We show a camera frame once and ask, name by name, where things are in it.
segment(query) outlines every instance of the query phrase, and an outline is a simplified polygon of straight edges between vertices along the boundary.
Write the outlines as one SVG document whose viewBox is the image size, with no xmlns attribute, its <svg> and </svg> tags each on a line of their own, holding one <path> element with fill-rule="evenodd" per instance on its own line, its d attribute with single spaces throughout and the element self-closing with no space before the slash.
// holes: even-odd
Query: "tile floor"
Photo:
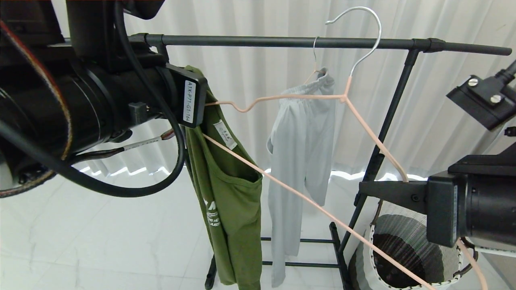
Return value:
<svg viewBox="0 0 516 290">
<path fill-rule="evenodd" d="M 144 186 L 159 176 L 118 175 L 110 181 Z M 349 220 L 358 182 L 333 180 L 326 208 Z M 370 200 L 358 223 L 364 232 L 374 214 Z M 212 252 L 198 201 L 186 173 L 166 190 L 144 198 L 103 196 L 60 177 L 37 190 L 0 201 L 0 290 L 202 290 Z M 262 208 L 262 232 L 270 235 L 270 216 Z M 330 238 L 327 217 L 306 208 L 302 236 Z M 348 260 L 358 242 L 351 240 Z M 263 242 L 264 259 L 270 259 Z M 291 261 L 333 263 L 330 245 L 302 245 Z M 480 258 L 490 290 L 507 289 L 493 268 Z M 262 289 L 270 289 L 264 266 Z M 214 289 L 237 289 L 218 281 Z M 287 268 L 280 290 L 342 289 L 336 269 Z M 476 290 L 468 273 L 452 290 Z"/>
</svg>

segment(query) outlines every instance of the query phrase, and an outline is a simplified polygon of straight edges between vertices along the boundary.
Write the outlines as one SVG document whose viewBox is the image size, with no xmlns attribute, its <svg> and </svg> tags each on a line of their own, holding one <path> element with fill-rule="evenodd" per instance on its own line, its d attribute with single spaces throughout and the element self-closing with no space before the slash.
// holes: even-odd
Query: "clothing rack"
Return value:
<svg viewBox="0 0 516 290">
<path fill-rule="evenodd" d="M 151 35 L 136 34 L 130 37 L 131 41 L 145 42 L 149 46 L 155 46 L 160 54 L 167 59 L 167 45 L 192 45 L 192 46 L 247 46 L 247 47 L 309 47 L 314 45 L 314 38 L 309 37 L 251 37 L 251 36 L 168 36 L 168 35 Z M 373 47 L 376 39 L 373 38 L 317 38 L 315 47 L 333 48 L 333 49 L 370 49 Z M 512 49 L 507 47 L 475 45 L 466 43 L 446 42 L 437 38 L 428 39 L 381 39 L 378 49 L 391 50 L 407 50 L 405 65 L 399 77 L 396 90 L 391 100 L 389 110 L 385 116 L 378 139 L 384 142 L 387 131 L 391 126 L 391 122 L 396 113 L 401 95 L 407 85 L 410 73 L 414 67 L 419 53 L 435 53 L 441 51 L 450 52 L 466 52 L 491 55 L 510 55 Z M 382 165 L 384 155 L 380 153 L 378 146 L 375 146 L 373 153 L 369 159 L 369 163 L 365 170 L 362 181 L 374 181 L 380 166 Z M 357 193 L 355 196 L 355 211 L 349 222 L 349 226 L 354 228 L 358 217 L 367 199 L 366 195 Z M 321 243 L 333 244 L 335 250 L 336 264 L 321 263 L 299 263 L 286 262 L 286 266 L 296 267 L 316 267 L 316 268 L 338 268 L 342 280 L 344 290 L 353 290 L 348 268 L 344 260 L 344 249 L 349 241 L 351 234 L 346 232 L 341 241 L 337 227 L 334 222 L 330 223 L 331 239 L 301 239 L 302 243 Z M 270 237 L 262 237 L 264 241 L 270 241 Z M 272 265 L 270 261 L 263 261 L 263 265 Z M 210 290 L 215 282 L 215 274 L 217 268 L 215 265 L 215 257 L 212 258 L 211 266 L 206 276 L 205 288 Z"/>
</svg>

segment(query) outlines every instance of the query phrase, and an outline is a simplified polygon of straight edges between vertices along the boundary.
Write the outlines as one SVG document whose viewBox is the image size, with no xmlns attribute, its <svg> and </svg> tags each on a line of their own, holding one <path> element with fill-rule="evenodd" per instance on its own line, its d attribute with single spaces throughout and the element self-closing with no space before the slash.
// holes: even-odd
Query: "white curtain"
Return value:
<svg viewBox="0 0 516 290">
<path fill-rule="evenodd" d="M 64 36 L 69 36 L 63 0 L 53 0 Z M 367 37 L 377 35 L 373 17 L 353 11 L 332 25 L 324 22 L 352 6 L 375 10 L 384 38 L 429 38 L 447 42 L 507 46 L 516 49 L 514 0 L 166 0 L 149 21 L 126 15 L 129 34 Z M 367 50 L 317 49 L 319 66 L 329 69 L 342 92 L 351 66 Z M 201 69 L 219 100 L 240 107 L 261 96 L 300 85 L 313 70 L 311 49 L 169 46 L 170 62 Z M 379 133 L 407 51 L 377 50 L 355 71 L 350 98 L 370 127 Z M 457 52 L 420 53 L 385 140 L 409 173 L 425 176 L 447 168 L 462 156 L 484 153 L 503 139 L 488 132 L 445 95 L 470 74 L 487 77 L 514 57 Z M 277 101 L 261 103 L 247 114 L 223 106 L 231 129 L 262 167 L 268 167 L 265 142 L 278 111 Z M 166 122 L 153 121 L 134 130 L 128 142 L 158 136 Z M 337 107 L 334 169 L 363 171 L 374 147 L 345 105 Z M 103 144 L 94 149 L 117 147 Z M 171 170 L 175 140 L 159 142 L 102 161 L 88 162 L 92 173 Z M 394 173 L 384 162 L 379 176 Z"/>
</svg>

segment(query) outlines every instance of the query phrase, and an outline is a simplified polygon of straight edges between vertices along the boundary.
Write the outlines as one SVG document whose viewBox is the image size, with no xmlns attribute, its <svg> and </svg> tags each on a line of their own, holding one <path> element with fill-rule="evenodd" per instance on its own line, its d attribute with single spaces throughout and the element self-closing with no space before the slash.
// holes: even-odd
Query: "rack pole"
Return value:
<svg viewBox="0 0 516 290">
<path fill-rule="evenodd" d="M 401 72 L 401 76 L 399 77 L 398 85 L 396 86 L 396 90 L 394 91 L 394 95 L 391 100 L 391 104 L 389 106 L 389 109 L 387 110 L 387 115 L 385 116 L 385 119 L 382 124 L 382 129 L 380 130 L 380 134 L 378 135 L 378 139 L 380 141 L 384 141 L 385 137 L 387 135 L 387 131 L 389 130 L 389 127 L 391 126 L 392 120 L 394 118 L 394 114 L 396 113 L 396 109 L 398 108 L 399 101 L 401 99 L 401 95 L 403 94 L 403 91 L 405 90 L 405 86 L 407 85 L 407 82 L 409 80 L 410 73 L 412 72 L 412 68 L 414 67 L 417 55 L 419 54 L 419 50 L 410 50 L 407 54 L 407 58 L 405 59 L 405 66 L 403 67 L 403 70 Z M 383 162 L 383 158 L 385 156 L 380 153 L 380 148 L 378 146 L 375 146 L 373 149 L 373 153 L 371 154 L 371 158 L 369 159 L 369 163 L 367 164 L 367 168 L 365 170 L 364 178 L 362 181 L 374 181 L 376 178 L 376 175 L 378 174 L 378 171 L 380 170 L 380 167 Z M 354 226 L 357 224 L 358 216 L 360 216 L 360 213 L 362 211 L 362 208 L 364 207 L 365 200 L 367 199 L 367 195 L 360 194 L 360 192 L 357 193 L 355 196 L 355 211 L 353 212 L 353 216 L 351 217 L 351 220 L 349 222 L 349 226 L 353 229 Z M 344 238 L 342 239 L 341 246 L 339 247 L 338 251 L 339 253 L 344 252 L 344 248 L 346 247 L 349 238 L 351 234 L 349 232 L 346 232 L 344 234 Z"/>
<path fill-rule="evenodd" d="M 130 36 L 131 41 L 145 42 L 150 46 L 240 46 L 240 47 L 308 47 L 314 45 L 313 37 L 264 37 L 264 36 L 199 36 L 161 35 L 139 33 Z M 370 49 L 375 38 L 317 38 L 316 47 L 329 49 Z M 510 55 L 508 47 L 446 42 L 437 38 L 381 39 L 379 49 L 419 50 L 425 53 L 451 51 L 492 55 Z"/>
</svg>

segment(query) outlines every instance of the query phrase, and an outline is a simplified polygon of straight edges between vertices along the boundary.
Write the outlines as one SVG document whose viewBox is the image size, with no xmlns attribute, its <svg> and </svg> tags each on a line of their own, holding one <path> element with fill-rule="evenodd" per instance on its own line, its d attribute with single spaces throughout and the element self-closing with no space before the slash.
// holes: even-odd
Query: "woven basket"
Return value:
<svg viewBox="0 0 516 290">
<path fill-rule="evenodd" d="M 379 203 L 366 238 L 438 290 L 448 289 L 471 268 L 462 268 L 458 247 L 446 248 L 427 241 L 425 215 L 392 203 Z M 355 290 L 422 288 L 363 243 L 351 258 L 349 271 Z"/>
</svg>

